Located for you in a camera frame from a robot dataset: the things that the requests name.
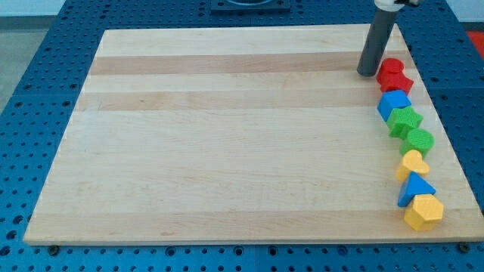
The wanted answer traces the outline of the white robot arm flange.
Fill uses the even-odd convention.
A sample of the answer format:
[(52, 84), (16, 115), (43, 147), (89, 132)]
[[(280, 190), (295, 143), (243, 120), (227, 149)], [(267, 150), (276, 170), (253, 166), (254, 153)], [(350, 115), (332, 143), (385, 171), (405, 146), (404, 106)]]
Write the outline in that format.
[(405, 5), (417, 7), (421, 0), (374, 0), (374, 4), (382, 11), (397, 12)]

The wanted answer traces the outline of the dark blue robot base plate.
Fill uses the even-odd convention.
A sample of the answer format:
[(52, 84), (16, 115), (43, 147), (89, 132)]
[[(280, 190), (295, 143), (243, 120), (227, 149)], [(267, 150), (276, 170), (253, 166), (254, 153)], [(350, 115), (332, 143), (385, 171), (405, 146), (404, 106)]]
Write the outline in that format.
[(210, 0), (210, 12), (254, 13), (261, 11), (290, 11), (290, 0)]

